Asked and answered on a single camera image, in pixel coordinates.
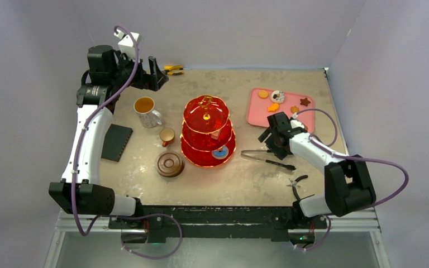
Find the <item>black serving tongs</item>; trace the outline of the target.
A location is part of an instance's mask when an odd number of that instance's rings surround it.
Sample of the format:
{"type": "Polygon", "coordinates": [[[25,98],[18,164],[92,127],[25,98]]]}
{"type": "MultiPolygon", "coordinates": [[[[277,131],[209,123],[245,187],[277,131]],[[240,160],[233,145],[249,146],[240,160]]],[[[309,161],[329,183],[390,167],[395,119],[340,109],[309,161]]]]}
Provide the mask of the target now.
{"type": "Polygon", "coordinates": [[[242,150],[241,151],[241,156],[247,159],[251,159],[251,160],[255,160],[255,161],[261,161],[261,162],[265,162],[268,164],[272,164],[281,168],[285,168],[289,171],[295,171],[297,168],[294,165],[291,164],[284,164],[278,161],[274,161],[271,159],[267,159],[265,157],[257,157],[254,156],[254,154],[266,154],[266,155],[271,155],[272,151],[271,150],[242,150]]]}

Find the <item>pink serving tray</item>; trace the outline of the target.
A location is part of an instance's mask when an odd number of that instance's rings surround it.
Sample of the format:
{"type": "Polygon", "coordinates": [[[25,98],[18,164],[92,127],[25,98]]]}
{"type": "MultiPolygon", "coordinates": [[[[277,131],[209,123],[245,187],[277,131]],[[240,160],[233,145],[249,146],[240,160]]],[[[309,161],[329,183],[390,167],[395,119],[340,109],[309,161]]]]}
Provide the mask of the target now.
{"type": "Polygon", "coordinates": [[[247,115],[246,120],[250,125],[259,126],[259,127],[268,127],[267,116],[270,116],[274,113],[284,112],[288,117],[292,116],[290,112],[290,108],[292,106],[297,106],[300,111],[305,109],[310,109],[315,107],[315,103],[312,97],[307,95],[295,94],[290,92],[285,93],[285,101],[280,105],[280,108],[276,112],[268,112],[267,108],[273,104],[270,99],[270,95],[272,93],[271,89],[264,88],[254,88],[249,97],[248,106],[247,106],[247,115]],[[269,97],[266,99],[262,99],[258,96],[259,90],[266,90],[269,92],[269,97]],[[311,100],[311,104],[308,107],[300,105],[301,98],[309,98],[311,100]]]}

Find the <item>blue frosted donut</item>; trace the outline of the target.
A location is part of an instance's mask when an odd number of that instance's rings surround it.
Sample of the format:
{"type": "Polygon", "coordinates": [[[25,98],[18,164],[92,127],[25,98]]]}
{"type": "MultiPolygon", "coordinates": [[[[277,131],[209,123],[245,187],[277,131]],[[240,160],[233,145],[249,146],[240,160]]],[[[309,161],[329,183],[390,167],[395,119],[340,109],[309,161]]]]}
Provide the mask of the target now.
{"type": "Polygon", "coordinates": [[[220,149],[212,151],[212,157],[215,159],[222,160],[227,158],[229,156],[229,153],[229,148],[224,145],[220,149]]]}

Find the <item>red three-tier cake stand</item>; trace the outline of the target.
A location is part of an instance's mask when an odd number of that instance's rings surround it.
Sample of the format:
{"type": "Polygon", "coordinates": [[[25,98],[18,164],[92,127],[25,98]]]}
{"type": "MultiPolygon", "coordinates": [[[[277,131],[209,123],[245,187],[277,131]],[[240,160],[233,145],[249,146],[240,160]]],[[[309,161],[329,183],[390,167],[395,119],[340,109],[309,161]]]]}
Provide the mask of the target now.
{"type": "Polygon", "coordinates": [[[190,100],[183,111],[180,142],[183,156],[196,166],[213,168],[228,162],[236,150],[236,135],[225,101],[212,95],[190,100]],[[212,139],[211,133],[219,129],[220,139],[212,139]],[[212,151],[224,145],[229,148],[229,156],[213,158],[212,151]]]}

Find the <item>pink layered cake slice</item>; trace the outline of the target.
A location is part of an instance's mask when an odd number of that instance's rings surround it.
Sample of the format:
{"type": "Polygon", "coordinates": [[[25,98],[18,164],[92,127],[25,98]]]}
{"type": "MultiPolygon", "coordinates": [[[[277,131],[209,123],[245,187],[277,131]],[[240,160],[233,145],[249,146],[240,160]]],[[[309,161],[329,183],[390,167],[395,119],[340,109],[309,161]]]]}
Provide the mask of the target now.
{"type": "Polygon", "coordinates": [[[211,133],[211,138],[212,139],[214,139],[214,140],[219,140],[220,139],[220,136],[221,136],[221,129],[219,129],[219,130],[217,130],[217,131],[214,131],[214,132],[212,132],[211,133]]]}

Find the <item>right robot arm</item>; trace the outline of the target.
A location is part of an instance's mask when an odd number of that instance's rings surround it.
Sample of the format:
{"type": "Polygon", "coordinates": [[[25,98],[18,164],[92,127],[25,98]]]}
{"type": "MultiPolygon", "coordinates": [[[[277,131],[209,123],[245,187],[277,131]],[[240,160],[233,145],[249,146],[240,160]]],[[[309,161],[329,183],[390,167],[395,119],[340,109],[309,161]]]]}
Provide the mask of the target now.
{"type": "Polygon", "coordinates": [[[294,202],[290,222],[305,227],[316,216],[341,217],[375,203],[376,193],[364,158],[331,149],[284,112],[268,116],[267,120],[269,125],[259,136],[260,142],[278,159],[299,156],[324,176],[323,194],[294,202]]]}

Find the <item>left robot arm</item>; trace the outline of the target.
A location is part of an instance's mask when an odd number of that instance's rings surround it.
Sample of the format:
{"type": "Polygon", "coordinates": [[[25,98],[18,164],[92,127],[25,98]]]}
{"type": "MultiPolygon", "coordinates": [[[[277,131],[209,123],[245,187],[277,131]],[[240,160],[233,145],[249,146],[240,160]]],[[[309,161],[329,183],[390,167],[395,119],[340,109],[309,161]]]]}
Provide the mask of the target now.
{"type": "Polygon", "coordinates": [[[156,58],[148,58],[149,71],[142,60],[110,45],[91,47],[87,53],[89,69],[77,90],[77,128],[68,164],[59,182],[49,185],[49,194],[67,214],[122,216],[130,228],[144,222],[137,209],[138,198],[117,195],[101,186],[100,163],[107,132],[122,86],[158,91],[169,79],[156,58]]]}

